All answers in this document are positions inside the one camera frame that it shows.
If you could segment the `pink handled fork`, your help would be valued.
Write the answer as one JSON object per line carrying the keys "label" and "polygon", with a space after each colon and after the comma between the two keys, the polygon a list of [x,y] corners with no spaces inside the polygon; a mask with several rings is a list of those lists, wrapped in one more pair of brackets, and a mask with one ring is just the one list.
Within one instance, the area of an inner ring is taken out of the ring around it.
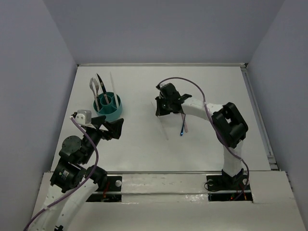
{"label": "pink handled fork", "polygon": [[99,97],[99,83],[97,82],[97,80],[95,78],[92,78],[92,82],[95,86],[95,90],[96,90],[96,97]]}
{"label": "pink handled fork", "polygon": [[99,112],[100,108],[99,108],[99,102],[98,102],[98,98],[96,97],[96,90],[95,90],[95,86],[92,82],[92,78],[90,79],[90,83],[89,83],[90,89],[93,92],[93,96],[94,96],[94,101],[96,104],[96,111]]}

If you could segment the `teal handled knife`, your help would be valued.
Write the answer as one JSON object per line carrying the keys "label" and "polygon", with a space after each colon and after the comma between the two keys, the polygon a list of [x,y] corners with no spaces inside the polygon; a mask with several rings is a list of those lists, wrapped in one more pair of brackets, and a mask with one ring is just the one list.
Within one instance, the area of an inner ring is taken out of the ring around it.
{"label": "teal handled knife", "polygon": [[97,78],[98,78],[98,81],[99,81],[99,84],[100,84],[100,86],[101,86],[102,92],[103,92],[103,93],[106,93],[106,88],[105,88],[105,85],[104,85],[104,83],[103,83],[101,77],[99,76],[99,74],[96,74],[96,76],[97,76]]}

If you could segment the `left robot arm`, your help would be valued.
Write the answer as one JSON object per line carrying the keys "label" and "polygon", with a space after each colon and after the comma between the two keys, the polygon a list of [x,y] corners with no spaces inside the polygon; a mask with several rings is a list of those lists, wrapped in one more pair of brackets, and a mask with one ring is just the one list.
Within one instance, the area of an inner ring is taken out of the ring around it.
{"label": "left robot arm", "polygon": [[98,167],[97,145],[101,140],[118,140],[124,119],[108,122],[104,115],[92,117],[88,110],[78,110],[69,118],[83,137],[72,135],[63,141],[47,196],[26,231],[68,230],[88,198],[109,186],[107,171]]}

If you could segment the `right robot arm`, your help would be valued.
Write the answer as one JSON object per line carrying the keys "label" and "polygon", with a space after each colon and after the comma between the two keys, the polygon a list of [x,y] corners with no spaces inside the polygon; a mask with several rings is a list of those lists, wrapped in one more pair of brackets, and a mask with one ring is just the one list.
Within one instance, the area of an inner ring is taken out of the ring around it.
{"label": "right robot arm", "polygon": [[233,103],[212,104],[190,94],[181,95],[172,83],[157,85],[156,116],[170,113],[192,115],[208,121],[223,146],[224,163],[221,174],[207,179],[209,192],[245,189],[249,181],[249,167],[242,158],[242,146],[248,125]]}

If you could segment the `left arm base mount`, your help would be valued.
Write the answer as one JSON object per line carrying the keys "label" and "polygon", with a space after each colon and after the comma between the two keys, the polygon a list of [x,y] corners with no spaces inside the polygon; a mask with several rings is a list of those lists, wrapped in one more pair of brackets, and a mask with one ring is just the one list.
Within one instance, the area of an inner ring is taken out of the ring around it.
{"label": "left arm base mount", "polygon": [[113,203],[122,201],[122,175],[107,174],[107,180],[100,186],[92,195],[89,196],[86,202],[103,202]]}

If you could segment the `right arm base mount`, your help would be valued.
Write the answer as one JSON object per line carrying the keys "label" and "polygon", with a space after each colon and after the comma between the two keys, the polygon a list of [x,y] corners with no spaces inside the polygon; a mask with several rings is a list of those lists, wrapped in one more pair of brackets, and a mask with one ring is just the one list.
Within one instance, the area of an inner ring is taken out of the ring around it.
{"label": "right arm base mount", "polygon": [[250,185],[244,170],[234,177],[222,171],[221,175],[208,175],[204,189],[210,202],[253,201]]}

